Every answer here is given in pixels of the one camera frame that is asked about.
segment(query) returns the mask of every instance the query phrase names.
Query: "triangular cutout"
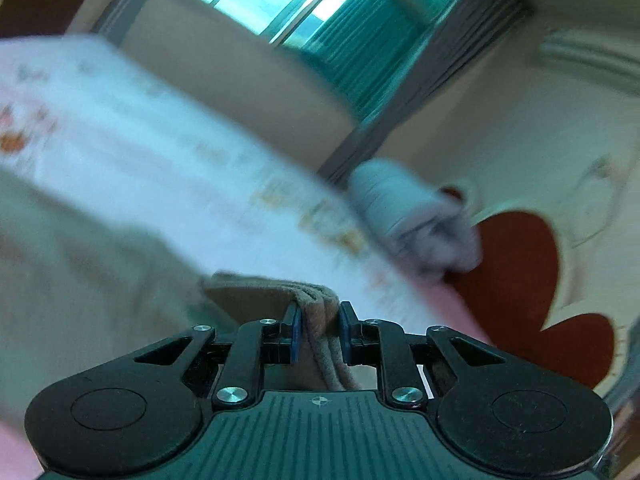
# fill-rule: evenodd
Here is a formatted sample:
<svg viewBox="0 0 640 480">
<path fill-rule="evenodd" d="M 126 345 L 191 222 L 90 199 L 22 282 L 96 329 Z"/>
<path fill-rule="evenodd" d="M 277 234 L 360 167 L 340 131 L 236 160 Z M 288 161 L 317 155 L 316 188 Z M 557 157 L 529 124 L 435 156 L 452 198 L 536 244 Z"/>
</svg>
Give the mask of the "triangular cutout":
<svg viewBox="0 0 640 480">
<path fill-rule="evenodd" d="M 190 342 L 191 337 L 181 337 L 180 339 L 171 341 L 170 343 L 161 346 L 160 348 L 156 348 L 147 354 L 136 357 L 135 361 L 137 363 L 146 363 L 150 365 L 171 366 L 176 362 L 187 346 L 189 346 Z"/>
<path fill-rule="evenodd" d="M 499 365 L 505 362 L 501 357 L 487 352 L 462 338 L 453 338 L 451 344 L 469 366 Z"/>
</svg>

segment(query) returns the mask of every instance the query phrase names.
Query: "light blue rolled fabric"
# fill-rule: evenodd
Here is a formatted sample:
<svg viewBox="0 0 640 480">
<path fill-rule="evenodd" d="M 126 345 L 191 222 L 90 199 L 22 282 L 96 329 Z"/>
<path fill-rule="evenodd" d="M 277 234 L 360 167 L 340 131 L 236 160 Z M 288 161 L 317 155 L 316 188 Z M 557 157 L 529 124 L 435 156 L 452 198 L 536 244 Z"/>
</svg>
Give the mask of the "light blue rolled fabric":
<svg viewBox="0 0 640 480">
<path fill-rule="evenodd" d="M 402 264 L 430 281 L 469 272 L 482 260 L 478 231 L 463 205 L 391 160 L 359 165 L 349 197 L 370 231 Z"/>
</svg>

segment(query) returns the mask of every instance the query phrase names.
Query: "silver rivet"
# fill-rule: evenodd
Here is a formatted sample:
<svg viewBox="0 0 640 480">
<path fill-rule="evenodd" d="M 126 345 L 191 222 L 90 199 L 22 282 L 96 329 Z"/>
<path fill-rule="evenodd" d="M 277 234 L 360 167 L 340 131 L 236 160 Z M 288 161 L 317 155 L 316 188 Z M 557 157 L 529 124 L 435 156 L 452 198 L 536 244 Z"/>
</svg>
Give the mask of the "silver rivet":
<svg viewBox="0 0 640 480">
<path fill-rule="evenodd" d="M 222 402 L 228 402 L 229 404 L 237 404 L 238 402 L 242 402 L 248 397 L 248 393 L 244 388 L 240 388 L 239 386 L 228 386 L 226 388 L 222 388 L 218 390 L 216 393 L 216 397 L 219 398 Z"/>
<path fill-rule="evenodd" d="M 418 388 L 403 386 L 393 390 L 391 396 L 403 404 L 417 404 L 422 400 L 423 394 Z"/>
</svg>

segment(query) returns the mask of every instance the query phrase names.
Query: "bed sheet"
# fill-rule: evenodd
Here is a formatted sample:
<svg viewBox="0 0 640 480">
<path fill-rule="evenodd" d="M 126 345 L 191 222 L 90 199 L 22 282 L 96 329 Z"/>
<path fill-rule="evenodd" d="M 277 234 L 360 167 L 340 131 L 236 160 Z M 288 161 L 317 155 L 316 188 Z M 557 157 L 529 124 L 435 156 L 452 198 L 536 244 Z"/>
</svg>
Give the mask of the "bed sheet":
<svg viewBox="0 0 640 480">
<path fill-rule="evenodd" d="M 101 38 L 0 44 L 0 153 L 103 222 L 158 234 L 201 272 L 321 283 L 360 318 L 484 338 L 450 290 L 409 284 L 337 193 Z"/>
</svg>

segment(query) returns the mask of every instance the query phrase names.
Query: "curtain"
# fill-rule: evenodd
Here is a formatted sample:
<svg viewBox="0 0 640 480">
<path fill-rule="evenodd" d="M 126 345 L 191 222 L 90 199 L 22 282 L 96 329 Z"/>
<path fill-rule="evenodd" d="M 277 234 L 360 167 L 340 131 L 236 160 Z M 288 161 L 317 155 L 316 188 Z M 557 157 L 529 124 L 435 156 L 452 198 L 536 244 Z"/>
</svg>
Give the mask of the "curtain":
<svg viewBox="0 0 640 480">
<path fill-rule="evenodd" d="M 394 75 L 448 1 L 347 0 L 300 55 L 363 120 L 390 91 Z"/>
<path fill-rule="evenodd" d="M 527 0 L 452 0 L 389 84 L 382 104 L 347 136 L 319 175 L 343 187 L 388 134 L 515 23 L 531 12 Z"/>
</svg>

